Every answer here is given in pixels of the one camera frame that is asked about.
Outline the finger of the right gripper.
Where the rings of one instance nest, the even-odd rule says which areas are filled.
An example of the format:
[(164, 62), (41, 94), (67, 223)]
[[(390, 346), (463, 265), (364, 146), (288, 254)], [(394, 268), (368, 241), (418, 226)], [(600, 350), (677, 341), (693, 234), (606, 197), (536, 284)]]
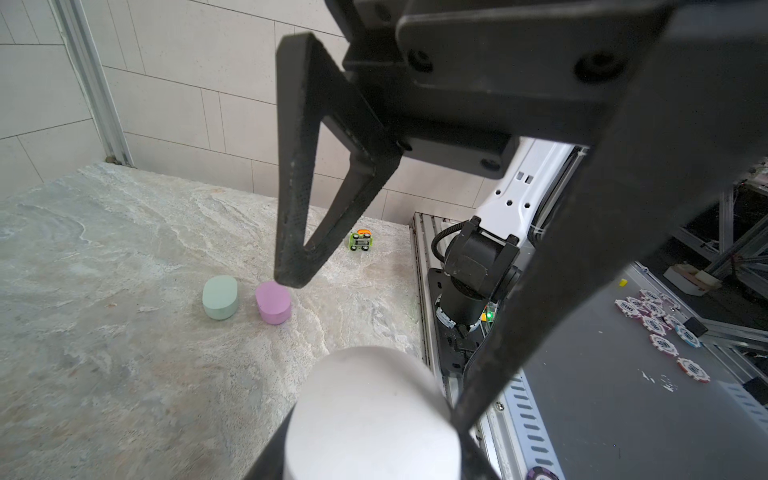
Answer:
[[(403, 150), (311, 33), (276, 53), (279, 195), (274, 278), (302, 288), (318, 273), (400, 165)], [(306, 234), (320, 128), (349, 150), (325, 217)]]

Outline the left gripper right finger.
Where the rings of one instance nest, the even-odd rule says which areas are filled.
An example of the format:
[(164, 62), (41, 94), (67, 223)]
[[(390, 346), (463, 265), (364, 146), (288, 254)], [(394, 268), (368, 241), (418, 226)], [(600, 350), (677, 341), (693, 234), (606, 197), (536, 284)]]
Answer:
[(469, 433), (460, 433), (461, 480), (499, 480), (500, 477), (489, 463), (487, 456), (477, 446)]

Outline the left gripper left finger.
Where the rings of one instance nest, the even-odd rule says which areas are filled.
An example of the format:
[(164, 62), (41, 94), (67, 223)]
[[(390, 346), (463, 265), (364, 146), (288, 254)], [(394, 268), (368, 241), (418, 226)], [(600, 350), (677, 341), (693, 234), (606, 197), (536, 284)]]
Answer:
[(285, 445), (291, 420), (288, 413), (258, 458), (244, 476), (244, 480), (282, 480), (284, 476)]

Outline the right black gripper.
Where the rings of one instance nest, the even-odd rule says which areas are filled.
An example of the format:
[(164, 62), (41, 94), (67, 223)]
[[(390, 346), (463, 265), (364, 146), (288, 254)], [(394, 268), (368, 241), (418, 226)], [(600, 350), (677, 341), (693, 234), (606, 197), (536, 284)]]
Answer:
[(763, 1), (672, 16), (672, 1), (327, 9), (348, 76), (422, 161), (499, 177), (518, 139), (592, 145), (620, 103), (473, 358), (451, 416), (462, 433), (562, 320), (767, 152)]

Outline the white earbud charging case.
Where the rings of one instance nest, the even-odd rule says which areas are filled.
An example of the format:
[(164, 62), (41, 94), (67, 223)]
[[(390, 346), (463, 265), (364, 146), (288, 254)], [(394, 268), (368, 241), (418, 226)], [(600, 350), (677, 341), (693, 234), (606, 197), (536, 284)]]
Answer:
[(286, 479), (458, 479), (460, 438), (420, 360), (367, 346), (321, 359), (289, 421)]

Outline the purple earbud charging case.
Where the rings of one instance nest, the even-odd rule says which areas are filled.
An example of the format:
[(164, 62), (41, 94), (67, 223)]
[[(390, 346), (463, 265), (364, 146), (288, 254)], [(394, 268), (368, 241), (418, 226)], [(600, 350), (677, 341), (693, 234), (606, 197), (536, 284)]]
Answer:
[(255, 290), (255, 300), (261, 319), (270, 325), (280, 325), (291, 317), (289, 290), (275, 281), (264, 282)]

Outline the green earbud charging case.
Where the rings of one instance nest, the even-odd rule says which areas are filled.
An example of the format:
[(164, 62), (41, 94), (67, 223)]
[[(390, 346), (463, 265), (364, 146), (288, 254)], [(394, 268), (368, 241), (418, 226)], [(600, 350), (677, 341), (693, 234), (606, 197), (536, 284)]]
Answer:
[(203, 287), (202, 304), (206, 315), (213, 320), (233, 316), (239, 307), (237, 279), (230, 275), (210, 278)]

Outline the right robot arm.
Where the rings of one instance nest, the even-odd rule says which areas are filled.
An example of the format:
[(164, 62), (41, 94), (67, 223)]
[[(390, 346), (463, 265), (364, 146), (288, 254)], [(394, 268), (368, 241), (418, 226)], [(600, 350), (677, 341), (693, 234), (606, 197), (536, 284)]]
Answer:
[(305, 286), (404, 156), (488, 178), (522, 137), (582, 145), (532, 264), (527, 223), (476, 214), (443, 260), (442, 308), (500, 305), (452, 415), (467, 430), (553, 329), (767, 151), (763, 1), (331, 1), (276, 53), (274, 275)]

